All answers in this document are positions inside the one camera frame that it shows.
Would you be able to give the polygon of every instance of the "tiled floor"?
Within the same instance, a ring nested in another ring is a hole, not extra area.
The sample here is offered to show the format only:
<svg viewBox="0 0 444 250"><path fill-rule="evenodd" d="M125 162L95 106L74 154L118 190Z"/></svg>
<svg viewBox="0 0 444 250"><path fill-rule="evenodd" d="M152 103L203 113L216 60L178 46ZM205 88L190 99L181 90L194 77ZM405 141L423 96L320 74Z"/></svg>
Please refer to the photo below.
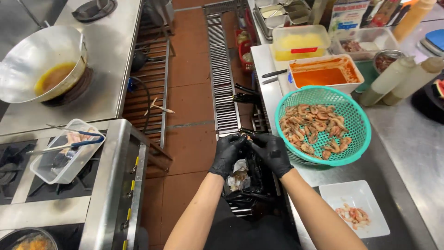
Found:
<svg viewBox="0 0 444 250"><path fill-rule="evenodd" d="M200 6L211 0L173 0L175 9ZM234 12L223 16L229 48L236 48ZM171 59L165 150L174 158L169 172L147 169L141 226L149 235L152 250L163 249L174 225L206 176L216 150L213 101L208 58L206 23L201 8L175 12L176 34L171 42L176 57ZM232 60L235 82L251 86L251 76ZM251 105L239 106L242 124L251 128Z"/></svg>

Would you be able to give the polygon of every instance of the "white square plate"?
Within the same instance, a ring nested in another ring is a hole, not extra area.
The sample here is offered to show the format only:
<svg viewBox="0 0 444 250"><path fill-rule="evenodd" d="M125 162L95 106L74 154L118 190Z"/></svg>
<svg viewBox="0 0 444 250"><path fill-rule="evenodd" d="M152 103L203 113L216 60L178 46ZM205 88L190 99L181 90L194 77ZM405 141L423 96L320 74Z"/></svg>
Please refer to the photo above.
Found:
<svg viewBox="0 0 444 250"><path fill-rule="evenodd" d="M389 226L366 181L322 185L319 186L319 192L334 210L344 207L344 203L347 203L350 207L363 209L368 214L371 220L370 225L363 228L358 227L358 230L352 228L351 222L346 222L359 238L364 239L390 234Z"/></svg>

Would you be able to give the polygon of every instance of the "metal bowl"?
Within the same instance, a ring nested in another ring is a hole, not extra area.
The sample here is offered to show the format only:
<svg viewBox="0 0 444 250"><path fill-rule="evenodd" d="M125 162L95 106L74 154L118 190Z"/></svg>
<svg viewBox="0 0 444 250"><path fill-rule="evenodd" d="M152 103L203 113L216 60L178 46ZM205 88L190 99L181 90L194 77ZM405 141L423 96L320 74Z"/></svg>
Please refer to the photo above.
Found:
<svg viewBox="0 0 444 250"><path fill-rule="evenodd" d="M376 59L382 55L388 56L388 57L391 57L394 59L406 57L406 55L404 53L402 53L399 50L395 50L395 49L383 49L380 52L376 53L376 55L373 57L373 67L375 68L376 72L378 72L378 74L380 74L380 75L381 75L381 72L376 67Z"/></svg>
<svg viewBox="0 0 444 250"><path fill-rule="evenodd" d="M34 86L48 70L67 62L76 63L58 85L36 96ZM0 63L0 100L9 103L47 101L70 90L87 64L83 34L68 26L52 26L19 42Z"/></svg>

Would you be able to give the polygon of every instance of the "forearm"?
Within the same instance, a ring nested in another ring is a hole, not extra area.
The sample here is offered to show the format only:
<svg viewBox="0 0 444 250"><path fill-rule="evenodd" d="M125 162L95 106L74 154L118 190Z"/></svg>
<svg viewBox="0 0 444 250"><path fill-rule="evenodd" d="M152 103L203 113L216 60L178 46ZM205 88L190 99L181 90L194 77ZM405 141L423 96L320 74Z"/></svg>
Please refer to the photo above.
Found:
<svg viewBox="0 0 444 250"><path fill-rule="evenodd" d="M361 239L299 175L290 170L281 178L316 249L366 250Z"/></svg>
<svg viewBox="0 0 444 250"><path fill-rule="evenodd" d="M219 202L224 180L208 173L174 226L164 249L203 249Z"/></svg>

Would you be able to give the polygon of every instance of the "drain grate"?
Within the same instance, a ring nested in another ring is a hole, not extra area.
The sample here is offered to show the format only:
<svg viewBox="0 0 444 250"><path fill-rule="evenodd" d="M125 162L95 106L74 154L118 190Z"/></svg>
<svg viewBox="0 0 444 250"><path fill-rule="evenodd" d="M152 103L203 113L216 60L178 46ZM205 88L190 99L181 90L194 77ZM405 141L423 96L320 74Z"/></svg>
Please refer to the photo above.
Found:
<svg viewBox="0 0 444 250"><path fill-rule="evenodd" d="M235 133L241 127L237 103L233 102L234 84L222 14L206 16L210 47L210 76L213 90L214 120L217 134Z"/></svg>

